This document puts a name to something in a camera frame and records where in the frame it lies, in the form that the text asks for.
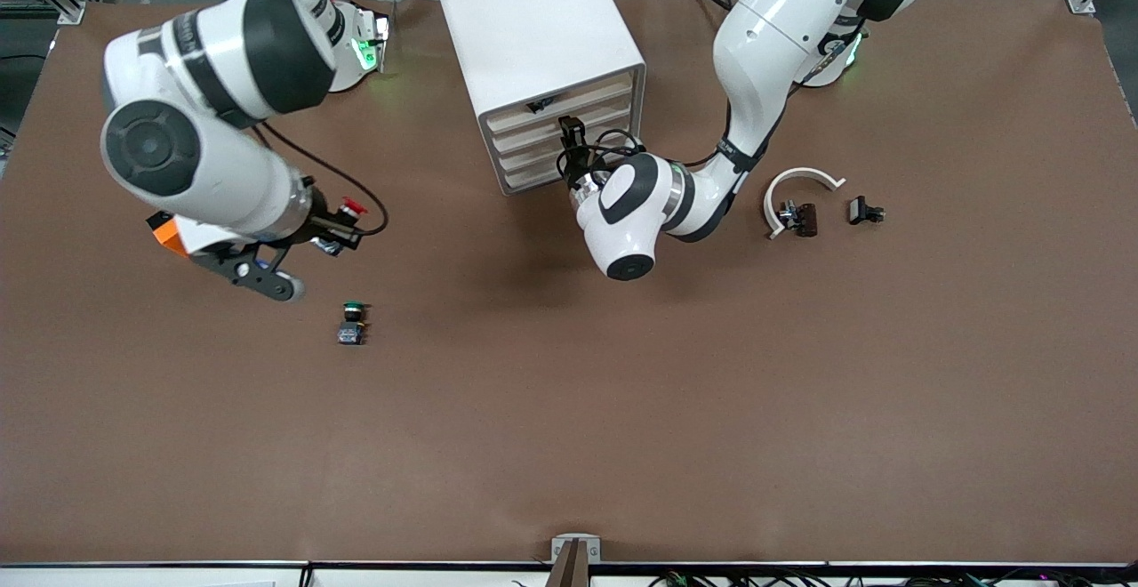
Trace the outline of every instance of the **table surface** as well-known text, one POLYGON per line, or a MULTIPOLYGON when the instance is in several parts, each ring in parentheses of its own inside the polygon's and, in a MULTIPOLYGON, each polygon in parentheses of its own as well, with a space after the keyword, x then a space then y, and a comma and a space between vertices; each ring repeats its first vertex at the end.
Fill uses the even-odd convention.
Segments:
MULTIPOLYGON (((703 157, 718 9, 618 5, 650 149, 703 157)), ((439 6, 401 1, 388 75, 275 121, 391 210, 292 251, 294 306, 160 249, 102 168, 102 48, 176 11, 63 28, 0 181, 0 560, 520 560, 570 530, 610 560, 1138 555, 1138 134, 1062 0, 874 25, 634 283, 562 187, 501 196, 439 6), (784 185, 820 233, 768 241, 797 165, 849 182, 784 185), (847 225, 859 193, 883 225, 847 225)))

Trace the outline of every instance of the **white curved tube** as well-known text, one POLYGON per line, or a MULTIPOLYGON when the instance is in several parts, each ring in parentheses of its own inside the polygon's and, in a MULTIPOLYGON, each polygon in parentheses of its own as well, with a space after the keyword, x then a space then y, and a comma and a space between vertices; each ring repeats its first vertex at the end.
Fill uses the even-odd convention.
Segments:
POLYGON ((770 185, 767 187, 767 193, 762 197, 762 214, 766 215, 767 225, 770 226, 770 234, 767 235, 768 239, 778 238, 778 234, 783 233, 786 229, 782 220, 778 218, 773 200, 775 187, 782 181, 789 181, 790 177, 811 177, 814 181, 822 182, 830 191, 838 190, 838 187, 846 183, 846 177, 835 180, 828 173, 825 173, 825 171, 810 170, 809 166, 798 166, 798 168, 783 171, 778 176, 775 176, 770 185))

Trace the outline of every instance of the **small black clamp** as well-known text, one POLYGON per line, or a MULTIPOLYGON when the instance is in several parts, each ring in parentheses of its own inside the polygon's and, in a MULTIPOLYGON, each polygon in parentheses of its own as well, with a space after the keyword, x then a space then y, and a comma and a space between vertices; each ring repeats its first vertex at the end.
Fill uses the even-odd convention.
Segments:
POLYGON ((782 220, 787 230, 793 230, 801 238, 813 239, 814 235, 818 234, 818 210, 811 202, 794 206, 794 201, 789 199, 789 201, 783 202, 778 218, 782 220))
POLYGON ((865 197, 850 200, 850 225, 860 225, 861 222, 884 222, 885 209, 879 206, 869 206, 865 202, 865 197))
POLYGON ((340 323, 340 331, 336 333, 336 339, 341 345, 362 345, 363 329, 368 325, 363 323, 366 314, 366 304, 356 303, 354 299, 344 304, 344 321, 340 323))

